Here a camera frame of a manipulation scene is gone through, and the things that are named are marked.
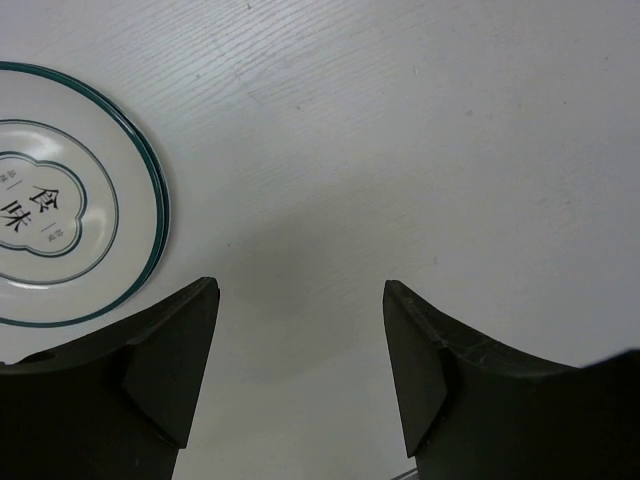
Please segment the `white plate green rim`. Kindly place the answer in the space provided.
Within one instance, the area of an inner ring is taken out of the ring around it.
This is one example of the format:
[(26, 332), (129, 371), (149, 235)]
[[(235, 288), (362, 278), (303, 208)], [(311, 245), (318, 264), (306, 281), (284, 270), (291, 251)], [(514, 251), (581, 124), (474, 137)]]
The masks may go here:
[(62, 72), (1, 65), (1, 320), (58, 328), (105, 315), (151, 278), (171, 203), (148, 139)]

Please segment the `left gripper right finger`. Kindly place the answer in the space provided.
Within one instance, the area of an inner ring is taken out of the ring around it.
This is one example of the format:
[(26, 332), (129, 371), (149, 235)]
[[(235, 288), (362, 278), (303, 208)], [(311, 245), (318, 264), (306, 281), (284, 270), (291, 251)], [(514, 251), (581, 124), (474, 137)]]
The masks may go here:
[(421, 479), (635, 479), (639, 354), (584, 367), (512, 348), (397, 280), (383, 320), (407, 454)]

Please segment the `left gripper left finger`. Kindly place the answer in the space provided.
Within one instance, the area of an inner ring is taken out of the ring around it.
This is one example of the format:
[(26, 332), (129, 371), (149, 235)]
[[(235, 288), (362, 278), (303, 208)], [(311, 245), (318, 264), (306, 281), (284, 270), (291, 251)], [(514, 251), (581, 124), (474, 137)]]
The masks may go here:
[(187, 445), (218, 283), (1, 367), (4, 479), (169, 479)]

